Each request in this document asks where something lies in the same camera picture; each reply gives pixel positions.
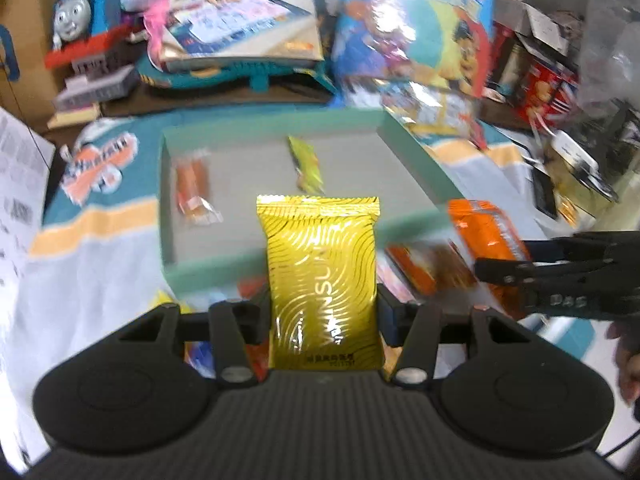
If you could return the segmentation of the person right hand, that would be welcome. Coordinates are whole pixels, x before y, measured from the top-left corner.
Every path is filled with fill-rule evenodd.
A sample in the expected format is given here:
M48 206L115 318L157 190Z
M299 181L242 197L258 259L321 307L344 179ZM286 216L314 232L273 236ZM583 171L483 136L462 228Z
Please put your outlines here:
M639 400L639 324L613 322L606 338L617 341L614 362L620 396L628 405L634 404Z

